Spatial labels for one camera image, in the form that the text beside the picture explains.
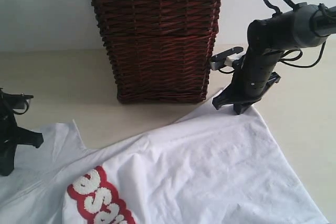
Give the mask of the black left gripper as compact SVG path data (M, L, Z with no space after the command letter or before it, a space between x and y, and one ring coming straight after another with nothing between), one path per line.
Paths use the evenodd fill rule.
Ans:
M17 125L15 114L12 113L1 91L1 175L8 176L14 170L14 159L18 145L30 145L40 148L44 142L43 135Z

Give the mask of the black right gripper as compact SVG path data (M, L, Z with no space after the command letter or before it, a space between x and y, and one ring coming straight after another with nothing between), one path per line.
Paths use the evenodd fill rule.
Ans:
M299 50L293 37L296 17L297 13L290 11L268 19L255 19L249 24L248 48L241 69L234 74L232 87L213 98L215 109L233 104L234 112L240 115L261 100L256 97L261 95L279 59L286 51Z

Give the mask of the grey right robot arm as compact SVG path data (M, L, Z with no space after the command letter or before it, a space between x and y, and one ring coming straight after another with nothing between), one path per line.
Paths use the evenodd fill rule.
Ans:
M210 59L212 70L233 69L230 85L213 99L213 106L220 109L232 104L237 114L244 113L279 82L280 76L274 72L277 63L295 67L303 48L324 48L332 34L335 34L335 8L326 8L324 4L301 3L292 11L253 21L248 26L244 55L242 47L234 47Z

